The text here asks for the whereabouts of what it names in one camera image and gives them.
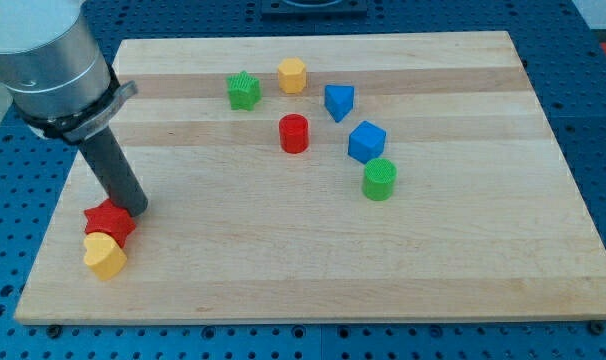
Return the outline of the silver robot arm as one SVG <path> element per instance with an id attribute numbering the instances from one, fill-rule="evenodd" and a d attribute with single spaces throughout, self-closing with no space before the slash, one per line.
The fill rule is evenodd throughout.
<path id="1" fill-rule="evenodd" d="M 81 0 L 0 0 L 0 83 L 34 131 L 84 142 L 137 93 L 121 84 L 82 14 Z"/>

